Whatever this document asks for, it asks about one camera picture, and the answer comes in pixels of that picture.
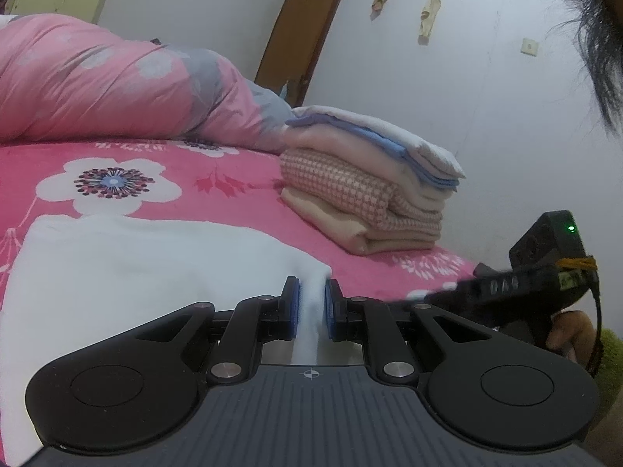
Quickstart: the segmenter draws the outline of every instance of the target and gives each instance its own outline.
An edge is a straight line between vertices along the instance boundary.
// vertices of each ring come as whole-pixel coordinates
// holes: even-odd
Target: pink checkered fabric
[[[416,230],[433,235],[441,230],[441,213],[416,208],[399,193],[396,184],[335,156],[312,149],[288,149],[281,155],[281,173],[288,186],[322,198],[377,230]]]

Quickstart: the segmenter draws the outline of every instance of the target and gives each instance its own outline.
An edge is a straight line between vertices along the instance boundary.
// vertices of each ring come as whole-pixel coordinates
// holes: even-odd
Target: black circular pad
[[[26,407],[44,444],[127,451],[177,429],[199,402],[196,374],[167,342],[113,338],[43,367]]]
[[[554,392],[550,377],[525,365],[502,365],[485,372],[480,378],[484,392],[492,399],[509,405],[536,405]]]
[[[431,407],[477,443],[538,451],[580,437],[599,398],[579,365],[492,332],[495,342],[448,343],[428,381]]]
[[[125,404],[143,389],[140,372],[123,365],[99,365],[81,372],[71,384],[74,397],[86,405],[113,407]]]

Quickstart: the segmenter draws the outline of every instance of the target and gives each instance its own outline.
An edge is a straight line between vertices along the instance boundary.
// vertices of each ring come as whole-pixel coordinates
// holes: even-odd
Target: wooden door
[[[286,101],[303,103],[307,86],[340,0],[285,0],[276,20],[255,82],[280,93]]]

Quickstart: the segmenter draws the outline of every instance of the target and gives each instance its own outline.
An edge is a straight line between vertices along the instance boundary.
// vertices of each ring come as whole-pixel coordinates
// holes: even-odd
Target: beige folded towel
[[[357,216],[341,212],[324,200],[296,188],[283,188],[281,197],[301,218],[354,255],[432,249],[440,237],[439,234],[431,235],[410,230],[392,232],[375,230]]]
[[[335,156],[312,149],[288,149],[281,155],[281,173],[286,185],[322,198],[377,230],[416,230],[432,235],[441,230],[441,212],[418,209],[396,184]]]

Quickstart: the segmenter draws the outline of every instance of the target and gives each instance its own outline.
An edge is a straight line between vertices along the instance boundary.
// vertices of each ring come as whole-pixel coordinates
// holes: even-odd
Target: blue gripper pad
[[[329,330],[329,339],[333,340],[335,339],[335,315],[330,283],[331,281],[327,279],[325,283],[325,321],[326,329]]]
[[[292,339],[296,339],[298,328],[298,304],[301,301],[301,281],[296,279],[294,290],[292,291],[292,302],[290,303],[290,333]]]

